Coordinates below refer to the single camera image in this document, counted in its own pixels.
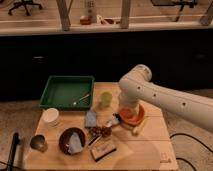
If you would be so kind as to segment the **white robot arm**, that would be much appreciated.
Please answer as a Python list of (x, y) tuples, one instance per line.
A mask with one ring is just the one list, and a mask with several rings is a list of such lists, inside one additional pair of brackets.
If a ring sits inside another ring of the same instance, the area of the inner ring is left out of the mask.
[(213, 133), (213, 99), (158, 86), (151, 78), (151, 70), (143, 64), (122, 76), (118, 83), (120, 103), (135, 107), (143, 100)]

